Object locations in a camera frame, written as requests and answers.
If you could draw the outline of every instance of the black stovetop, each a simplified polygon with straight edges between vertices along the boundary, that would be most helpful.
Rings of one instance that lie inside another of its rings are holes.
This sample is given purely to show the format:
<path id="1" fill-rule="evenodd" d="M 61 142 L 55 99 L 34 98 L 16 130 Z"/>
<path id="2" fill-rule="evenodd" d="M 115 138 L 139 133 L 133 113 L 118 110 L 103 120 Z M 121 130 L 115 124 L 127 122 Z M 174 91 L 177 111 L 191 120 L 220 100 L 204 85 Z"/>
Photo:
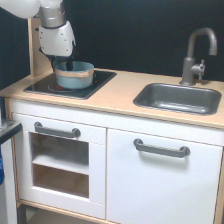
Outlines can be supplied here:
<path id="1" fill-rule="evenodd" d="M 40 81 L 24 89 L 24 92 L 32 92 L 85 100 L 92 96 L 107 82 L 109 82 L 114 76 L 116 76 L 116 73 L 114 72 L 94 71 L 93 83 L 91 86 L 85 89 L 70 90 L 58 86 L 56 82 L 56 75 L 52 73 L 46 78 L 43 78 Z"/>

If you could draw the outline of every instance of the sink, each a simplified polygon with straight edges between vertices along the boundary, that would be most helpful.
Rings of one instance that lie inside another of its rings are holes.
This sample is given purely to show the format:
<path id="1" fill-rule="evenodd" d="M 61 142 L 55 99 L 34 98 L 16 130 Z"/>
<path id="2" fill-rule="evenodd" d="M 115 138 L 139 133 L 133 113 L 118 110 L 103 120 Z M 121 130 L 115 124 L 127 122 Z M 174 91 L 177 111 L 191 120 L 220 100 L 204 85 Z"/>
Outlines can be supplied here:
<path id="1" fill-rule="evenodd" d="M 147 85 L 133 102 L 140 107 L 211 115 L 217 112 L 221 96 L 212 89 L 154 83 Z"/>

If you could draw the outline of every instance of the black backdrop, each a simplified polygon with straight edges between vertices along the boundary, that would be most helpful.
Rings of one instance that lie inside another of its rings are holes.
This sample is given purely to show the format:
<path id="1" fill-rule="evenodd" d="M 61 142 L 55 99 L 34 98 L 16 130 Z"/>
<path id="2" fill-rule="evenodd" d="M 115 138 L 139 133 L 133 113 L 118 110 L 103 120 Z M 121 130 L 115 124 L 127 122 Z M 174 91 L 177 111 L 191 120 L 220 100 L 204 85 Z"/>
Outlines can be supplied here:
<path id="1" fill-rule="evenodd" d="M 207 37 L 196 41 L 205 59 L 204 79 L 224 81 L 224 1 L 64 0 L 83 61 L 95 67 L 181 76 L 190 34 L 210 27 L 218 55 L 209 56 Z M 27 21 L 0 9 L 0 89 L 29 74 Z"/>

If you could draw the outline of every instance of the faucet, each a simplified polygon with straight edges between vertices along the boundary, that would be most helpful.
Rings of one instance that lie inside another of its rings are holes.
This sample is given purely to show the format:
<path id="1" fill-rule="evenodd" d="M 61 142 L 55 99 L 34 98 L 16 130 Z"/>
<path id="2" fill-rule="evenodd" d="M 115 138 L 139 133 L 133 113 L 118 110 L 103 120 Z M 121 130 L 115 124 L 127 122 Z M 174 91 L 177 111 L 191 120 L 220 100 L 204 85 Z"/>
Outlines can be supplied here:
<path id="1" fill-rule="evenodd" d="M 209 54 L 217 55 L 217 39 L 213 30 L 210 28 L 195 30 L 190 36 L 187 57 L 184 59 L 182 80 L 180 81 L 180 84 L 184 86 L 195 85 L 194 75 L 198 75 L 199 79 L 202 79 L 204 75 L 204 60 L 201 61 L 201 64 L 195 64 L 195 59 L 193 58 L 195 39 L 199 35 L 207 35 L 209 37 Z"/>

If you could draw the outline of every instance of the cabinet handle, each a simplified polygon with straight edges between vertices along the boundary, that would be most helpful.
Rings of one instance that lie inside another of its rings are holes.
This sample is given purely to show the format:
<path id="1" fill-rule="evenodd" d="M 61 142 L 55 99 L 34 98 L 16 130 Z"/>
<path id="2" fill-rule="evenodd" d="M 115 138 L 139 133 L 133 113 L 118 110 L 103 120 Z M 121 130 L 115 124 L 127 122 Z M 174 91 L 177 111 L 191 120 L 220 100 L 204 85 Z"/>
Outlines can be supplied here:
<path id="1" fill-rule="evenodd" d="M 58 137 L 65 137 L 65 138 L 78 138 L 81 135 L 81 132 L 79 129 L 74 128 L 72 132 L 67 132 L 67 131 L 61 131 L 57 129 L 50 129 L 50 128 L 45 128 L 42 126 L 40 122 L 36 122 L 34 124 L 35 131 L 41 134 L 47 134 L 47 135 L 54 135 Z"/>
<path id="2" fill-rule="evenodd" d="M 186 146 L 182 146 L 179 150 L 165 149 L 160 147 L 154 147 L 151 145 L 144 145 L 141 139 L 135 139 L 134 145 L 138 151 L 149 152 L 164 156 L 171 156 L 177 158 L 184 158 L 190 154 L 190 149 Z"/>

